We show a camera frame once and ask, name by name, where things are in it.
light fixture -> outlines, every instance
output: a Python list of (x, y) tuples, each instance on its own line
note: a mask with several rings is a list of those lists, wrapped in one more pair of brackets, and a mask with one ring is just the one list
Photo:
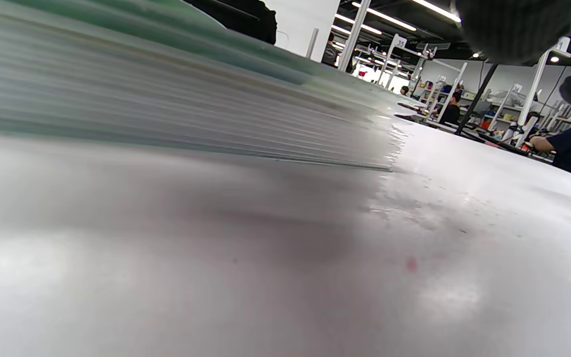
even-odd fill
[(363, 62), (366, 62), (366, 63), (371, 63), (371, 61), (370, 61), (369, 59), (364, 59), (364, 58), (358, 57), (358, 56), (354, 56), (354, 58), (357, 59), (357, 60), (359, 59), (359, 60), (361, 60), (361, 61), (363, 61)]
[[(342, 16), (342, 14), (337, 14), (337, 13), (335, 13), (335, 14), (334, 14), (334, 17), (335, 17), (335, 18), (339, 18), (339, 19), (341, 19), (341, 20), (343, 20), (343, 21), (345, 21), (345, 22), (349, 22), (349, 23), (354, 23), (354, 22), (355, 22), (355, 21), (352, 20), (351, 18)], [(364, 25), (364, 24), (363, 24), (363, 25), (360, 25), (360, 28), (362, 28), (363, 30), (367, 30), (367, 31), (370, 31), (370, 32), (374, 32), (374, 34), (377, 34), (377, 35), (383, 34), (383, 32), (382, 32), (381, 30), (374, 29), (373, 27), (367, 26), (367, 25)]]
[(448, 17), (455, 22), (462, 22), (462, 19), (460, 19), (459, 16), (452, 14), (444, 9), (440, 9), (439, 7), (435, 6), (434, 4), (431, 4), (430, 2), (426, 2), (424, 0), (413, 0), (413, 1), (417, 2), (418, 4), (424, 7), (428, 7), (429, 9), (437, 12), (438, 14)]
[(332, 25), (332, 28), (335, 29), (335, 30), (337, 30), (337, 31), (342, 32), (343, 34), (349, 34), (349, 35), (351, 35), (351, 31), (347, 31), (346, 29), (343, 29), (342, 27), (338, 27), (338, 26), (336, 26), (336, 25)]
[[(352, 4), (353, 6), (355, 6), (355, 7), (360, 7), (360, 2), (355, 2), (355, 1), (354, 1), (354, 2), (352, 2), (351, 4)], [(409, 25), (408, 23), (404, 23), (404, 22), (402, 22), (402, 21), (400, 21), (400, 20), (396, 20), (395, 18), (389, 17), (389, 16), (387, 16), (387, 15), (381, 13), (381, 12), (378, 12), (378, 11), (376, 11), (376, 10), (374, 10), (374, 9), (367, 9), (367, 12), (370, 13), (370, 14), (374, 14), (375, 16), (382, 17), (383, 19), (387, 20), (388, 22), (395, 23), (396, 25), (401, 26), (401, 27), (404, 27), (404, 28), (407, 29), (407, 30), (411, 30), (411, 31), (417, 30), (417, 28), (413, 27), (412, 25)]]
[[(375, 63), (378, 63), (378, 64), (381, 64), (381, 65), (385, 65), (385, 63), (384, 63), (383, 61), (380, 61), (380, 60), (378, 60), (378, 59), (375, 59), (374, 62), (375, 62)], [(398, 63), (394, 63), (394, 62), (392, 62), (392, 61), (387, 61), (387, 64), (390, 64), (390, 65), (392, 65), (392, 66), (394, 66), (394, 67), (398, 66), (398, 68), (402, 68), (401, 65), (399, 65)]]

black ceiling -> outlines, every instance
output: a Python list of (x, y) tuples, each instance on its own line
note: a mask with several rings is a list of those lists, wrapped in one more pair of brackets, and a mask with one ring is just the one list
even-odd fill
[[(448, 9), (450, 0), (428, 0), (442, 9)], [(378, 47), (379, 50), (385, 51), (389, 47), (394, 34), (399, 34), (407, 38), (408, 48), (416, 49), (419, 43), (446, 43), (450, 44), (447, 50), (438, 48), (436, 58), (438, 59), (472, 59), (474, 50), (470, 48), (469, 44), (462, 37), (461, 31), (458, 29), (457, 23), (453, 20), (442, 16), (430, 9), (423, 7), (412, 0), (371, 0), (371, 9), (380, 11), (387, 16), (397, 18), (400, 21), (413, 25), (417, 31), (412, 32), (403, 27), (399, 27), (394, 23), (390, 23), (374, 14), (367, 13), (365, 18), (365, 25), (374, 27), (383, 32), (382, 35), (377, 35), (367, 30), (361, 30), (359, 36), (359, 45), (371, 45), (371, 47)], [(341, 0), (338, 13), (348, 18), (356, 18), (358, 8), (352, 5), (352, 0)], [(334, 25), (342, 27), (343, 29), (351, 30), (351, 24), (335, 18)], [(340, 37), (344, 37), (336, 30), (333, 32)], [(410, 55), (402, 55), (403, 61), (413, 63), (417, 58)], [(559, 65), (570, 65), (570, 61), (560, 61)]]

table surface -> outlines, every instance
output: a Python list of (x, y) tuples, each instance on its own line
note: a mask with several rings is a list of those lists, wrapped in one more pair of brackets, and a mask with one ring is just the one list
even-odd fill
[(390, 125), (390, 173), (0, 136), (0, 357), (571, 355), (571, 174)]

